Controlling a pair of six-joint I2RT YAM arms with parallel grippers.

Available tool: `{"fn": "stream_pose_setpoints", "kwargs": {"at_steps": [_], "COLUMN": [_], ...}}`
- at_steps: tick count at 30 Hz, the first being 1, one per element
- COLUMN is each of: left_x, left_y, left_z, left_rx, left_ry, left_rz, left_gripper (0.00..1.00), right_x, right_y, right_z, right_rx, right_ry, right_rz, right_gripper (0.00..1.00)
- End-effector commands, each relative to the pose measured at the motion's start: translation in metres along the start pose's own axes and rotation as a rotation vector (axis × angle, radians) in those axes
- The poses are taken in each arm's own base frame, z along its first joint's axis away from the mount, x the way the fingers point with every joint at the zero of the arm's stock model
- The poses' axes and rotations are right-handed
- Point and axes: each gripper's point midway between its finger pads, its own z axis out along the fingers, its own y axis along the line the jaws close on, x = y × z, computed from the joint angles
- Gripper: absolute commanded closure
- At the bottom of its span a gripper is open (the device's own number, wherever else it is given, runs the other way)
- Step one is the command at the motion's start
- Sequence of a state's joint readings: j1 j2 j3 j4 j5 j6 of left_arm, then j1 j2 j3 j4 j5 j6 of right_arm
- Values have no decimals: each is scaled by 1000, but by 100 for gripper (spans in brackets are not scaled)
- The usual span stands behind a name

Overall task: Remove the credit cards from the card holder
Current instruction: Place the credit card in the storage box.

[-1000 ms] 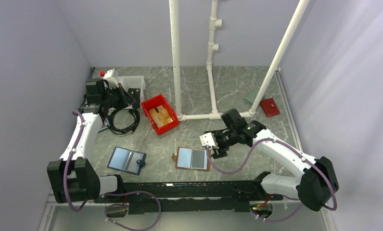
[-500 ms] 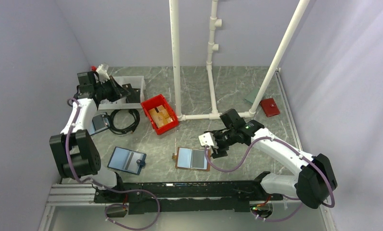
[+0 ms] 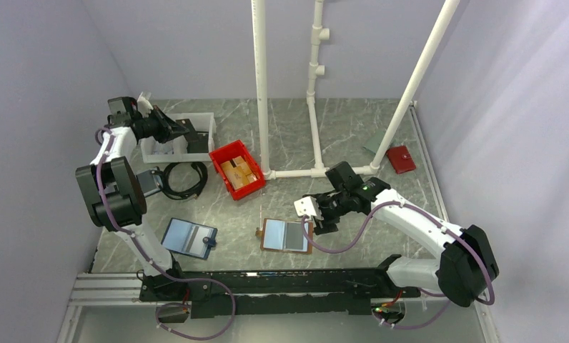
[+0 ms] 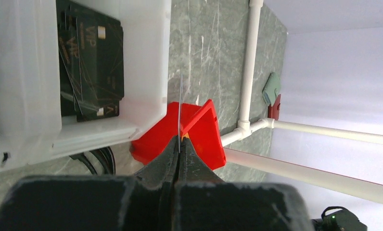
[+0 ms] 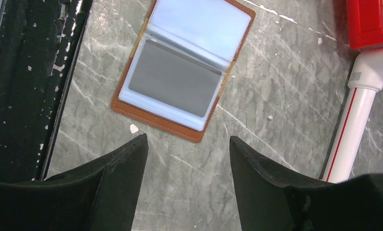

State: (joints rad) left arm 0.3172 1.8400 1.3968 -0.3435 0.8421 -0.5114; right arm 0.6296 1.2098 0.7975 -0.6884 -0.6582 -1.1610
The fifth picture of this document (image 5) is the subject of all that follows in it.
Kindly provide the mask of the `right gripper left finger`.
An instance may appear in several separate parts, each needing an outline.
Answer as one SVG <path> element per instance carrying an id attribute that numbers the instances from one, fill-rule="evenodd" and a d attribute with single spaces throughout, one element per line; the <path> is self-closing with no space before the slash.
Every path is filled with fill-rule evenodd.
<path id="1" fill-rule="evenodd" d="M 44 181 L 0 182 L 0 231 L 129 231 L 148 157 L 141 134 Z"/>

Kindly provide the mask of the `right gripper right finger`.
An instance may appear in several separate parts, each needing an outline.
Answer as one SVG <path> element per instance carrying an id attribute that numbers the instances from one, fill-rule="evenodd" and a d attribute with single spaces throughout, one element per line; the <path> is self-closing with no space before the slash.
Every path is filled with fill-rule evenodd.
<path id="1" fill-rule="evenodd" d="M 383 231 L 383 174 L 329 183 L 295 172 L 230 138 L 244 231 Z"/>

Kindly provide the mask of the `brown leather card holder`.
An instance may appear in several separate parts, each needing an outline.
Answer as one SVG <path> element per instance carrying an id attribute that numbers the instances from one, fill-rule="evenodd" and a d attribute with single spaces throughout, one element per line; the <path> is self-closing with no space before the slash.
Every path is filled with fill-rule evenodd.
<path id="1" fill-rule="evenodd" d="M 111 109 L 199 143 L 255 16 L 236 0 L 154 0 Z"/>

